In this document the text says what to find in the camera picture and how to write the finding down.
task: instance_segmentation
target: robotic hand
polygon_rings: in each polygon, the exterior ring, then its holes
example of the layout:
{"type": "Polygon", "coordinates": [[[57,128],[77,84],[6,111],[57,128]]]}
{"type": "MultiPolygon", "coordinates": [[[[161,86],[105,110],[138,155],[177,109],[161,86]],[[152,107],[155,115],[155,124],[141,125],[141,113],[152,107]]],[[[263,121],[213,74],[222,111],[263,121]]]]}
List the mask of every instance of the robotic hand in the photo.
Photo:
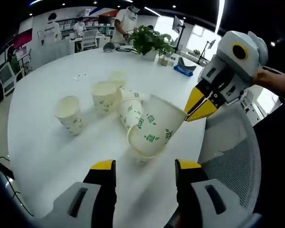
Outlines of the robotic hand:
{"type": "Polygon", "coordinates": [[[254,33],[229,31],[218,44],[217,53],[201,72],[185,112],[187,122],[208,117],[223,104],[230,104],[249,87],[257,70],[268,61],[263,39],[254,33]]]}

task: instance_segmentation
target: tipped-over paper cup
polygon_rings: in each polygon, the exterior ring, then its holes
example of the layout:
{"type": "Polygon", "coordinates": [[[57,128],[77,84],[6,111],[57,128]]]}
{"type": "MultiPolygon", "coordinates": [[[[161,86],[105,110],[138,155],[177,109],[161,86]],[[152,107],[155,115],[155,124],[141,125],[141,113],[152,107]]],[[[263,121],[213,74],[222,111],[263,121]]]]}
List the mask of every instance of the tipped-over paper cup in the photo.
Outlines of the tipped-over paper cup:
{"type": "Polygon", "coordinates": [[[96,111],[99,114],[108,114],[121,101],[120,89],[112,82],[98,82],[92,86],[92,96],[96,111]]]}
{"type": "Polygon", "coordinates": [[[117,111],[121,122],[128,131],[132,126],[138,124],[143,108],[139,100],[129,99],[121,102],[117,111]]]}
{"type": "Polygon", "coordinates": [[[133,92],[133,91],[126,90],[126,89],[121,89],[120,91],[122,93],[123,101],[134,98],[134,99],[140,100],[141,103],[144,103],[145,101],[149,99],[147,95],[140,93],[140,92],[133,92]]]}
{"type": "Polygon", "coordinates": [[[152,95],[143,107],[137,126],[133,127],[131,145],[145,156],[154,156],[172,138],[187,114],[152,95]]]}
{"type": "Polygon", "coordinates": [[[133,158],[139,163],[145,163],[145,162],[149,161],[150,159],[156,158],[158,155],[160,155],[162,153],[162,151],[164,150],[164,146],[160,150],[158,150],[153,156],[148,156],[148,155],[144,154],[142,151],[138,150],[133,145],[132,136],[133,136],[133,133],[135,133],[135,131],[137,131],[137,129],[135,127],[137,127],[137,126],[131,127],[129,129],[128,135],[127,135],[128,143],[131,146],[131,148],[133,149],[133,154],[132,154],[133,158]]]}
{"type": "Polygon", "coordinates": [[[81,132],[82,120],[77,97],[66,96],[60,99],[55,108],[55,116],[73,135],[81,132]]]}

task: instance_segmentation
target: human hand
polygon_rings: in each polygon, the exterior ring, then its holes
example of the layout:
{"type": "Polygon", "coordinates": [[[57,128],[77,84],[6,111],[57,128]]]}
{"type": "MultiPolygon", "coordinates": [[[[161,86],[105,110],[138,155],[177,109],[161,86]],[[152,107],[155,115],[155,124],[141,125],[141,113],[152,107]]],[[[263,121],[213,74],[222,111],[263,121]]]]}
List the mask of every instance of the human hand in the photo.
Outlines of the human hand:
{"type": "Polygon", "coordinates": [[[129,34],[127,34],[127,33],[123,35],[123,38],[124,38],[126,41],[128,41],[129,37],[130,37],[129,34]]]}

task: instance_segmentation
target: table surface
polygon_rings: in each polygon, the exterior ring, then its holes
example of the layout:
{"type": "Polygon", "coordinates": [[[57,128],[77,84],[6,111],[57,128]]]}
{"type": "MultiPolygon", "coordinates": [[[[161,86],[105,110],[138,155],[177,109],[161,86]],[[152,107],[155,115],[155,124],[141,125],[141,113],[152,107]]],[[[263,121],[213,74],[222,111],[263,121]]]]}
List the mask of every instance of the table surface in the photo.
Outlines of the table surface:
{"type": "MultiPolygon", "coordinates": [[[[108,36],[96,36],[96,39],[101,39],[101,38],[105,38],[105,37],[108,37],[108,36]]],[[[80,42],[82,41],[82,37],[77,37],[75,39],[70,39],[71,42],[80,42]]]]}
{"type": "Polygon", "coordinates": [[[98,116],[94,111],[91,84],[109,79],[114,70],[127,72],[128,89],[155,94],[183,109],[202,67],[186,77],[134,53],[93,49],[48,63],[20,80],[9,111],[9,158],[35,217],[49,213],[55,198],[107,159],[116,160],[115,228],[163,227],[175,212],[174,160],[197,161],[206,119],[184,122],[162,155],[146,164],[134,162],[117,113],[98,116]],[[80,100],[83,132],[78,136],[71,136],[54,116],[56,102],[67,95],[80,100]]]}

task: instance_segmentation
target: potted plant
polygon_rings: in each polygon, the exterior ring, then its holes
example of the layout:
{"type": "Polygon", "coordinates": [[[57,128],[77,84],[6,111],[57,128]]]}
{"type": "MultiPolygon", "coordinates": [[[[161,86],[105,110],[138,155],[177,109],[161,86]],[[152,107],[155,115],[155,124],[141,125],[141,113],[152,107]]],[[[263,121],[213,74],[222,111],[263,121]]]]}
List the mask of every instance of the potted plant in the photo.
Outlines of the potted plant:
{"type": "Polygon", "coordinates": [[[140,26],[134,30],[134,33],[130,36],[128,42],[133,40],[134,48],[142,53],[143,58],[154,61],[157,52],[169,53],[174,49],[169,45],[172,38],[168,34],[160,34],[157,31],[153,31],[146,26],[140,26]]]}

